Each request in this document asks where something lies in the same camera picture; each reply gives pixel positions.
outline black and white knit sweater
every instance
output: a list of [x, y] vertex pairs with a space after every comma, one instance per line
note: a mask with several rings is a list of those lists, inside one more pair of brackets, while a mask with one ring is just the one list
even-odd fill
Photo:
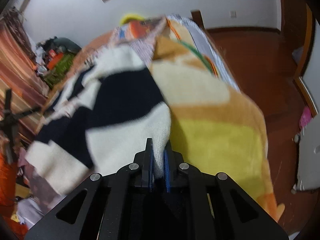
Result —
[[59, 194], [90, 169], [102, 175], [131, 163], [153, 139], [155, 176], [163, 174], [170, 111], [148, 68], [129, 45], [103, 48], [95, 64], [71, 78], [26, 160]]

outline clothes pile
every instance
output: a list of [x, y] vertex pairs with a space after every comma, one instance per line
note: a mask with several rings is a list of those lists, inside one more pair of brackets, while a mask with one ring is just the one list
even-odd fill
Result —
[[36, 45], [36, 73], [53, 88], [59, 83], [73, 63], [81, 48], [67, 38], [48, 39]]

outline baseboard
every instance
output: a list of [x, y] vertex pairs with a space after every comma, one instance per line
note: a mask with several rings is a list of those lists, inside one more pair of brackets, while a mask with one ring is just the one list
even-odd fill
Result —
[[305, 83], [302, 80], [302, 77], [297, 77], [294, 79], [294, 83], [297, 85], [298, 90], [300, 91], [302, 97], [304, 98], [305, 102], [307, 103], [308, 107], [310, 108], [312, 117], [315, 117], [318, 114], [318, 109], [316, 104], [313, 101], [313, 98], [306, 87]]
[[220, 32], [234, 32], [234, 31], [259, 31], [259, 32], [274, 32], [280, 34], [280, 30], [277, 28], [268, 27], [256, 27], [256, 26], [233, 26], [233, 27], [221, 27], [221, 28], [210, 28], [207, 29], [209, 33], [220, 33]]

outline yellow blanket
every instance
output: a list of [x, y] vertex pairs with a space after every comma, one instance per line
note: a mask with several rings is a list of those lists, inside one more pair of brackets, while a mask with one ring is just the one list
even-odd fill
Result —
[[273, 194], [266, 127], [256, 104], [170, 37], [158, 37], [150, 71], [171, 109], [172, 149], [201, 172], [227, 173], [278, 221], [284, 205], [277, 206]]

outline wooden floor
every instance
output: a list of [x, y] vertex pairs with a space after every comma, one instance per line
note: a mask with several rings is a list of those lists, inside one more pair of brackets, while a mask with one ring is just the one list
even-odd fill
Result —
[[274, 192], [277, 202], [285, 204], [279, 224], [288, 234], [299, 231], [313, 211], [318, 192], [296, 195], [290, 192], [297, 169], [297, 147], [292, 138], [299, 131], [304, 108], [292, 82], [297, 65], [277, 33], [233, 31], [211, 33], [211, 36], [241, 90], [265, 115]]

